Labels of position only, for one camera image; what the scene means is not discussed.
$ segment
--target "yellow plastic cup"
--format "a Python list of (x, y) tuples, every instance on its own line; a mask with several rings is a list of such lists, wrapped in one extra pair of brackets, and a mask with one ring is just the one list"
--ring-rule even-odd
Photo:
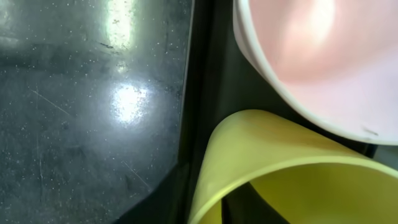
[(290, 223), (398, 223), (398, 171), (265, 111), (213, 131), (188, 222), (221, 224), (221, 199), (247, 182)]

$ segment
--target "black table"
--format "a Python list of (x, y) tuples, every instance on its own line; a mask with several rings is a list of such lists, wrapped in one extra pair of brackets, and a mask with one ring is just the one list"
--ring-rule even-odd
[(191, 5), (0, 2), (0, 223), (109, 223), (175, 167)]

